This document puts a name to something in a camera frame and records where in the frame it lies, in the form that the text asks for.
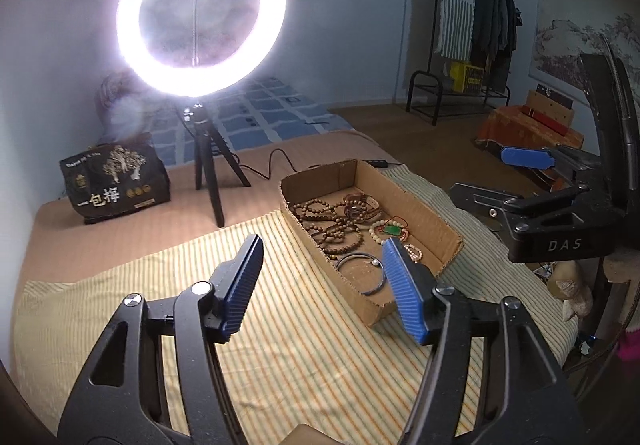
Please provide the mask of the white gloved right hand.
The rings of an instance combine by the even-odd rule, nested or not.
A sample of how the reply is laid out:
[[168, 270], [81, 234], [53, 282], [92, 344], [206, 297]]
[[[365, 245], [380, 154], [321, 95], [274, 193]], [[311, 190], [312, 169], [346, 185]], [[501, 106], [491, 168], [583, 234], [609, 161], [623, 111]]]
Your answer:
[[[639, 278], [639, 251], [620, 247], [603, 260], [605, 278], [612, 283], [626, 283]], [[593, 295], [582, 266], [577, 261], [556, 262], [547, 288], [562, 302], [564, 321], [584, 319], [593, 310]]]

